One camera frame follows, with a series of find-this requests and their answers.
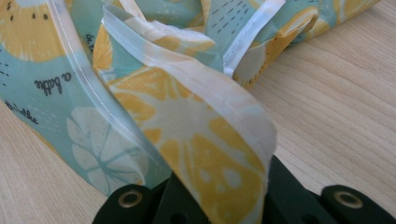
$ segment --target metal ring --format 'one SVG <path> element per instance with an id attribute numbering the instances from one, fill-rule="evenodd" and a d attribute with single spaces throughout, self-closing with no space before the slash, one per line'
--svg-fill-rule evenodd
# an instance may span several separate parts
<path id="1" fill-rule="evenodd" d="M 130 195 L 136 196 L 136 199 L 134 199 L 132 202 L 129 202 L 129 200 L 126 200 L 126 198 Z M 140 202 L 142 202 L 143 195 L 137 190 L 131 189 L 129 191 L 126 191 L 125 193 L 121 194 L 119 197 L 119 205 L 123 208 L 131 208 L 137 206 Z"/>
<path id="2" fill-rule="evenodd" d="M 351 200 L 345 200 L 343 198 L 344 196 L 347 196 Z M 359 209 L 363 207 L 363 202 L 360 198 L 346 191 L 336 191 L 334 193 L 334 198 L 337 200 L 337 202 L 349 208 Z"/>

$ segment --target light wood grain surface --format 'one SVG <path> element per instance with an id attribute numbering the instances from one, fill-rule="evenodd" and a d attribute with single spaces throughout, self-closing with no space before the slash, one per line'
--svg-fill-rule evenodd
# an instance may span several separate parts
<path id="1" fill-rule="evenodd" d="M 396 1 L 289 48 L 250 92 L 304 186 L 347 185 L 396 216 Z M 0 223 L 90 223 L 105 196 L 0 104 Z"/>

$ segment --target wooden surface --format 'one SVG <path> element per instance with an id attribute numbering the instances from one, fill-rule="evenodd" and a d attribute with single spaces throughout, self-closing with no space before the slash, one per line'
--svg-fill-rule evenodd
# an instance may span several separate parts
<path id="1" fill-rule="evenodd" d="M 396 1 L 287 49 L 251 89 L 306 188 L 358 189 L 396 216 Z M 105 197 L 0 104 L 0 223 L 90 223 Z"/>

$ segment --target wooden table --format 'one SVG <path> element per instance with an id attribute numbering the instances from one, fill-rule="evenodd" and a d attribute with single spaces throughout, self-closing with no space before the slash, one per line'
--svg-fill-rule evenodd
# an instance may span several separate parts
<path id="1" fill-rule="evenodd" d="M 396 216 L 396 1 L 287 49 L 251 93 L 276 155 L 319 193 L 358 189 Z M 90 223 L 106 200 L 0 104 L 0 223 Z"/>

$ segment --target tabletop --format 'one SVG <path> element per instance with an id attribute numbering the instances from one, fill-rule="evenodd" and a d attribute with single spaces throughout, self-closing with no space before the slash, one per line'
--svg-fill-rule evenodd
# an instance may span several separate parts
<path id="1" fill-rule="evenodd" d="M 286 49 L 249 90 L 276 155 L 320 193 L 341 184 L 396 216 L 396 1 Z M 0 104 L 0 223 L 90 223 L 106 197 Z"/>

